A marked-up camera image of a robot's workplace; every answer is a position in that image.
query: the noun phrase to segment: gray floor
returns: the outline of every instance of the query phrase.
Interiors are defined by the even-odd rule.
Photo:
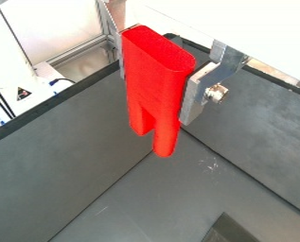
[[[300,212],[182,131],[172,158],[151,154],[52,242],[198,242],[222,212],[261,241],[300,242]]]

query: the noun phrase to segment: sticker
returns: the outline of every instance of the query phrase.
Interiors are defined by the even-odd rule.
[[[28,92],[27,90],[24,90],[20,87],[18,87],[16,101],[20,101],[22,99],[24,99],[30,94],[31,94],[31,92]]]

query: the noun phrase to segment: dark gray surface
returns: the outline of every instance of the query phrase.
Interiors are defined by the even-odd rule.
[[[258,242],[258,240],[242,225],[224,213],[205,235],[202,242]]]
[[[198,242],[225,212],[264,242],[300,242],[300,212],[184,131],[172,158],[151,154],[52,242]]]
[[[300,95],[240,71],[188,132],[300,209]]]
[[[0,241],[47,241],[149,152],[117,72],[0,140]]]

